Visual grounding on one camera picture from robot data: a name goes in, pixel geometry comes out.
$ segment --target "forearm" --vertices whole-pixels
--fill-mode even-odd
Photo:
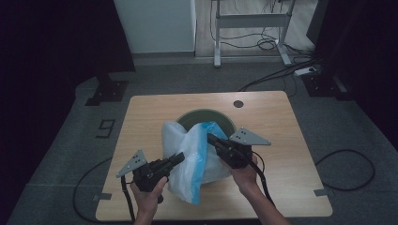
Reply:
[[[290,224],[266,196],[264,196],[259,186],[255,185],[251,188],[241,190],[241,192],[252,205],[261,224]]]

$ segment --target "power strip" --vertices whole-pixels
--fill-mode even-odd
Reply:
[[[316,69],[314,67],[307,67],[296,70],[294,74],[295,76],[302,76],[302,75],[310,75],[313,73],[316,73]]]

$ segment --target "plastic bag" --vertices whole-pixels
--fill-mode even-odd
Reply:
[[[227,139],[215,122],[196,124],[188,132],[177,122],[162,127],[163,157],[184,153],[185,160],[175,166],[169,176],[169,191],[187,203],[200,202],[202,184],[228,177],[231,173],[219,161],[214,146],[207,143],[207,134]]]

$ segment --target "black curtain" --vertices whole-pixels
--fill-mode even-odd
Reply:
[[[67,117],[76,86],[134,65],[112,0],[2,1],[0,17],[3,224]]]

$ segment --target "green bowl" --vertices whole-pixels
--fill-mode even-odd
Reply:
[[[190,130],[194,125],[203,122],[216,122],[227,137],[231,136],[237,130],[234,122],[225,114],[210,110],[210,109],[199,109],[187,112],[181,115],[176,120],[186,130]]]

